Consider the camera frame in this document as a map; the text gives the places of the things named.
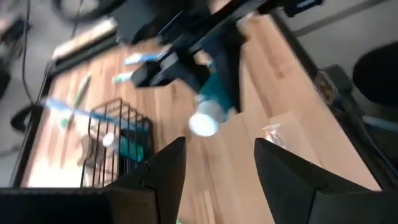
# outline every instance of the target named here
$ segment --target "green toothbrush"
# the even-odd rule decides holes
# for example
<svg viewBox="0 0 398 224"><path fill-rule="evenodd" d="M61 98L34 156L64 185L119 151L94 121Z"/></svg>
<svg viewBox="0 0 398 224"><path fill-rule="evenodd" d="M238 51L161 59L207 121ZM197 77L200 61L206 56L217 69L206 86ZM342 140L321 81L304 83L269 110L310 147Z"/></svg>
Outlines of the green toothbrush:
<svg viewBox="0 0 398 224"><path fill-rule="evenodd" d="M89 72L86 75L86 77L81 81L81 83L79 85L79 89L75 96L75 102L73 103L74 108L79 107L79 105L81 103L81 99L83 98L83 96L86 92L88 83L90 82L90 79L91 79L91 72ZM63 128L63 129L68 128L70 121L72 120L72 116L73 116L73 113L68 113L67 115L65 115L64 118L61 119L61 122L60 122L61 128Z"/></svg>

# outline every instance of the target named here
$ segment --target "toothbrush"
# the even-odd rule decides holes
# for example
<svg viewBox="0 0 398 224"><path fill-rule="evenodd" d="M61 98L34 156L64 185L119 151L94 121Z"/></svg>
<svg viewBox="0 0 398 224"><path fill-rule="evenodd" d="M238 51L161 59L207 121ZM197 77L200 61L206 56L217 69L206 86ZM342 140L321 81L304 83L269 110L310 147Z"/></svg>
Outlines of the toothbrush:
<svg viewBox="0 0 398 224"><path fill-rule="evenodd" d="M53 99L53 98L44 99L44 105L50 109L55 109L55 110L67 112L70 114L79 114L79 115L83 115L83 116L87 116L87 117L92 117L93 119L96 119L98 121L110 122L116 126L119 126L119 119L111 118L109 116L105 116L105 114L97 113L94 111L90 112L90 111L80 110L78 108L71 108L66 103L56 100L56 99ZM120 125L122 128L130 129L132 131L135 131L136 127L138 129L142 129L143 131L148 131L148 128L149 128L148 125L142 125L142 126L134 125L132 123L129 123L125 119L120 120Z"/></svg>
<svg viewBox="0 0 398 224"><path fill-rule="evenodd" d="M163 54L164 54L163 52L155 53L155 54L135 53L124 60L124 65L132 65L135 63L142 63L142 62L146 62L146 61L157 61L157 59L159 57L163 56Z"/></svg>
<svg viewBox="0 0 398 224"><path fill-rule="evenodd" d="M74 108L79 107L79 104L81 103L81 99L84 96L84 93L85 93L85 91L87 89L87 86L88 86L88 84L90 82L90 79L91 79L91 72L89 72L86 75L86 77L79 84L79 88L78 88L78 91L77 91L77 94L76 94L76 97L75 97L75 102L73 103L73 107ZM68 128L68 126L70 124L70 121L72 120L72 117L73 117L73 113L67 113L65 115L65 117L61 119L61 122L60 122L61 128L63 128L63 129Z"/></svg>
<svg viewBox="0 0 398 224"><path fill-rule="evenodd" d="M119 75L116 75L112 79L113 84L118 84L130 80L132 73L133 72L124 72L120 73Z"/></svg>

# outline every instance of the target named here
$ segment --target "black wire basket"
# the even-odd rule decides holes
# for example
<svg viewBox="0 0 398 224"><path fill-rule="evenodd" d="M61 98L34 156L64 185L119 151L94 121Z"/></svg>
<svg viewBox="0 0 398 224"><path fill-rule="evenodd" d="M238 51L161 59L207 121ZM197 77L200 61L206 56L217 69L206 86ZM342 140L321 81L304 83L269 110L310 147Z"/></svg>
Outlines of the black wire basket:
<svg viewBox="0 0 398 224"><path fill-rule="evenodd" d="M154 154L153 125L121 98L105 102L91 112L103 114L107 119L90 116L80 186L104 187L131 173ZM115 137L113 148L103 145L107 134Z"/></svg>

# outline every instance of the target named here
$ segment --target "green object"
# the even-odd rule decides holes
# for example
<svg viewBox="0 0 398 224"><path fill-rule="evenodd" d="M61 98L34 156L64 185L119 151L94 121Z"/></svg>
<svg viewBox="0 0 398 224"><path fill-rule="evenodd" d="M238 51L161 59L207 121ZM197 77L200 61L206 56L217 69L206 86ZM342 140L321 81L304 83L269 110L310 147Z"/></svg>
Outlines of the green object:
<svg viewBox="0 0 398 224"><path fill-rule="evenodd" d="M115 77L113 77L112 82L113 82L113 84L126 82L126 81L130 80L131 75L132 75L132 72L120 73L119 75L116 75Z"/></svg>
<svg viewBox="0 0 398 224"><path fill-rule="evenodd" d="M226 115L224 121L226 121L228 119L228 111L233 107L233 105L221 82L220 76L217 74L214 64L211 63L208 67L211 75L199 92L202 96L200 101L216 101L224 110Z"/></svg>
<svg viewBox="0 0 398 224"><path fill-rule="evenodd" d="M75 96L75 102L73 103L74 108L79 107L79 105L81 103L81 99L83 98L83 95L87 89L90 79L91 79L91 73L87 74L87 76L83 79L83 81L81 81L81 83L79 85L79 89ZM70 114L68 114L68 116L61 119L61 122L60 122L61 128L66 129L69 126L72 116L73 116L73 114L70 113Z"/></svg>
<svg viewBox="0 0 398 224"><path fill-rule="evenodd" d="M141 162L144 158L143 148L123 136L120 136L120 151L118 153L137 162Z"/></svg>

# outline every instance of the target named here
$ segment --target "black cable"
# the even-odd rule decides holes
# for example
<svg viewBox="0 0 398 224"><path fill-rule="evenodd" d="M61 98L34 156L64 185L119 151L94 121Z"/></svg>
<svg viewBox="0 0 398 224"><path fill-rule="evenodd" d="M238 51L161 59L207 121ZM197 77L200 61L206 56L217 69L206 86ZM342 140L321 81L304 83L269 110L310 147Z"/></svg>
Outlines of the black cable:
<svg viewBox="0 0 398 224"><path fill-rule="evenodd" d="M1 151L0 152L0 159L4 157L8 157L10 155L13 155L15 152L19 151L20 147L14 146L8 151Z"/></svg>
<svg viewBox="0 0 398 224"><path fill-rule="evenodd" d="M83 6L83 1L84 0L80 0L79 9L76 12L75 18L79 18L79 16L80 16L81 7ZM78 23L79 23L79 21L77 19L75 19L75 21L73 23L72 34L70 35L71 39L74 38L75 35L76 35L76 30L77 30L77 27L78 27Z"/></svg>
<svg viewBox="0 0 398 224"><path fill-rule="evenodd" d="M26 53L27 53L27 30L29 26L29 17L30 17L30 0L26 0L26 19L24 23L24 33L23 33L23 38L24 38L24 43L23 43L23 53L22 53L22 83L25 88L26 95L30 101L30 103L33 105L35 104L35 101L33 100L32 95L30 94L29 88L26 83L26 77L25 77L25 65L26 65Z"/></svg>
<svg viewBox="0 0 398 224"><path fill-rule="evenodd" d="M80 15L80 11L81 11L81 7L83 5L83 1L84 0L80 0L79 10L77 11L77 13L75 15L76 18L79 17L79 15ZM23 43L23 48L24 49L23 49L23 52L22 52L22 71L21 71L21 73L22 73L22 83L24 85L24 89L25 89L26 95L27 95L30 103L32 105L34 105L35 101L34 101L32 95L30 94L29 87L27 86L26 74L25 74L25 70L26 70L25 69L26 68L26 54L27 54L27 30L29 28L29 19L30 19L30 0L26 1L26 12L25 12L25 14L26 14L25 15L26 18L25 18L25 23L24 23L24 32L23 32L23 35L22 35L23 39L24 39L24 43ZM71 36L70 36L71 39L74 38L74 36L76 35L77 27L78 27L78 21L75 20L74 25L73 25L73 29L72 29L72 33L71 33Z"/></svg>
<svg viewBox="0 0 398 224"><path fill-rule="evenodd" d="M343 102L344 111L350 117L350 120L357 132L362 136L363 140L367 142L374 150L374 152L384 161L384 163L388 166L388 168L392 171L396 178L398 178L398 170L390 161L388 156L380 149L375 140L370 135L368 129L366 128L366 123L363 120L363 112L356 111L356 107L352 107L352 105L357 105L354 98L341 96L341 100Z"/></svg>

